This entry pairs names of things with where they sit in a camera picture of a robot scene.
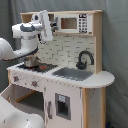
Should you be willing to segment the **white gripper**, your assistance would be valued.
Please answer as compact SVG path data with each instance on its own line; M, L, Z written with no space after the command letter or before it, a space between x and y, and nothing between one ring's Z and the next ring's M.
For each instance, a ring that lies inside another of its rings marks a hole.
M49 16L46 10L33 14L31 23L36 28L41 43L53 40Z

